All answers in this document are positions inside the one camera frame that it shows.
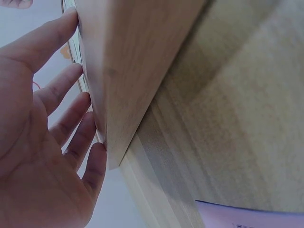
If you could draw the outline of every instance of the finger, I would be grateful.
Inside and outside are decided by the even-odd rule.
[[[51,115],[60,105],[63,98],[75,82],[82,75],[82,67],[78,63],[73,63],[64,69],[45,88],[34,93],[45,106],[47,115]]]
[[[0,57],[23,64],[34,74],[72,37],[77,24],[77,12],[71,8],[59,19],[47,22],[1,48]]]
[[[90,105],[91,99],[89,93],[83,92],[79,94],[59,122],[49,130],[60,147],[67,142]]]
[[[105,179],[106,159],[105,147],[101,143],[95,143],[91,148],[82,177],[82,182],[95,203]]]
[[[75,171],[78,171],[94,139],[96,126],[92,112],[85,114],[75,135],[64,152],[64,157]]]

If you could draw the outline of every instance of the light wood grain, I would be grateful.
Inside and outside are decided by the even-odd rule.
[[[110,166],[120,163],[204,2],[76,0],[82,56]]]
[[[303,9],[218,0],[201,15],[121,165],[162,228],[204,227],[194,200],[304,211]]]

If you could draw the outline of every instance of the wooden panel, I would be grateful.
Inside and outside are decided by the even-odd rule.
[[[76,0],[81,56],[110,166],[121,161],[203,3]]]
[[[304,211],[303,9],[217,0],[200,17],[122,162],[154,217],[203,227],[194,200]]]

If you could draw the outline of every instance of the skin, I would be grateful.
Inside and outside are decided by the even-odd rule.
[[[81,93],[52,128],[48,116],[82,74],[72,64],[33,93],[33,75],[73,35],[75,9],[0,48],[0,227],[83,228],[105,177],[106,151],[90,150],[95,135],[91,101]],[[61,147],[80,125],[67,150]]]
[[[27,9],[33,4],[33,0],[0,0],[0,6]]]

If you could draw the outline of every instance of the wooden board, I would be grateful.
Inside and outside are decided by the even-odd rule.
[[[303,9],[217,0],[201,15],[121,164],[149,227],[204,227],[194,200],[304,211]]]
[[[205,0],[76,0],[97,128],[117,166]]]

